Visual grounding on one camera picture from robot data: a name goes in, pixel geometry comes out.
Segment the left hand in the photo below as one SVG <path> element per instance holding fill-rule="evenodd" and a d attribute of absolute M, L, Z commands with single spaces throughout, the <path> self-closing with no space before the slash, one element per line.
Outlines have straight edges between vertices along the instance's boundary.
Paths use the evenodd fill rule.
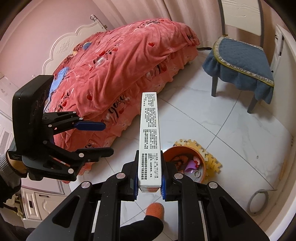
<path fill-rule="evenodd" d="M 27 167 L 23 164 L 22 161 L 13 160 L 9 157 L 8 154 L 7 154 L 7 158 L 8 158 L 8 162 L 15 170 L 17 170 L 18 172 L 20 172 L 22 174 L 27 174 L 27 172 L 28 172 Z"/>

